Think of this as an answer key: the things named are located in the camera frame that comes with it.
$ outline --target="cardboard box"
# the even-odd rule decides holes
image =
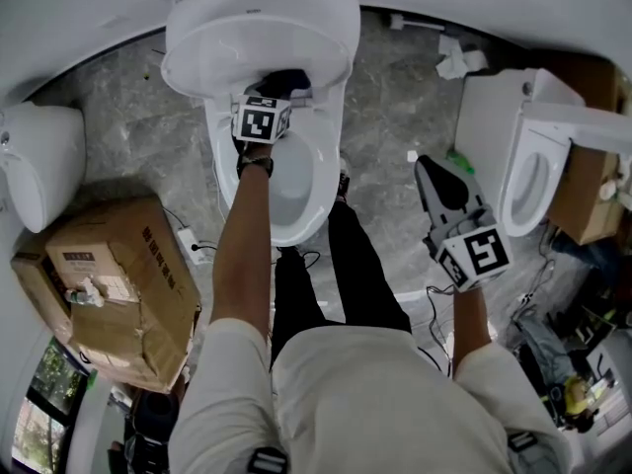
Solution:
[[[538,65],[578,92],[587,107],[621,113],[630,88],[611,62],[554,51],[540,51],[537,57]],[[618,157],[613,153],[571,148],[548,218],[580,245],[610,237],[617,231],[623,206],[615,200],[599,198],[599,188],[616,178],[617,167]]]
[[[46,253],[50,235],[50,230],[35,235],[16,253],[11,267],[41,319],[61,344],[68,345],[72,337],[70,304],[63,297],[65,286]]]
[[[73,307],[73,341],[94,366],[116,381],[168,392],[187,359],[199,294],[158,198],[87,212],[46,250],[66,286],[81,288],[89,277],[116,299]]]

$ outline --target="power strip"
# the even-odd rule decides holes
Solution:
[[[207,253],[208,250],[198,249],[197,251],[193,250],[193,246],[198,246],[198,239],[194,235],[194,231],[191,228],[183,228],[182,230],[178,230],[178,238],[182,245],[187,250],[187,254],[191,261],[196,265],[203,264],[212,264],[213,258]]]

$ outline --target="black pants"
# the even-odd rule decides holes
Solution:
[[[356,213],[337,201],[329,214],[329,245],[348,325],[411,332],[411,322],[386,282],[379,257]],[[336,324],[327,321],[316,302],[309,273],[296,251],[285,251],[276,262],[275,325],[272,359],[296,334]]]

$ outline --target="marble floor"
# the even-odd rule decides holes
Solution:
[[[456,27],[462,45],[483,48],[492,67],[511,64],[508,45]],[[355,70],[346,93],[342,151],[353,168],[349,202],[379,254],[386,277],[411,316],[422,347],[432,344],[428,285],[445,287],[447,277],[428,255],[422,239],[430,221],[423,213],[407,152],[442,155],[454,141],[462,80],[445,81],[435,72],[440,61],[438,32],[386,28],[381,16],[362,13]],[[172,91],[162,80],[165,48],[159,33],[128,43],[71,70],[33,96],[40,105],[65,105],[83,111],[88,165],[85,183],[70,210],[95,201],[155,193],[165,207],[190,225],[201,241],[216,242],[223,219],[212,172],[212,152],[200,100]],[[174,229],[179,221],[169,216]],[[513,239],[514,267],[486,287],[490,321],[506,336],[517,298],[529,291],[543,258],[538,243],[543,228]],[[327,243],[327,226],[301,247],[321,253],[309,270],[325,315],[343,320]],[[563,307],[587,269],[556,256],[553,277],[535,298],[543,309]],[[191,272],[202,296],[203,326],[212,308],[212,265]],[[451,329],[449,297],[437,297],[438,323]],[[195,367],[203,328],[191,356]]]

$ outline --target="white toilet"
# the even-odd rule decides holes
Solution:
[[[543,69],[466,80],[454,145],[508,235],[526,235],[545,216],[572,143],[631,154],[632,118],[586,108]]]
[[[184,0],[167,23],[165,81],[204,99],[219,187],[237,191],[231,138],[236,97],[266,75],[304,70],[311,88],[294,91],[289,131],[273,149],[272,244],[313,235],[336,198],[345,85],[359,40],[357,0]]]
[[[84,176],[81,112],[32,102],[0,111],[0,167],[22,222],[41,232],[70,203]]]

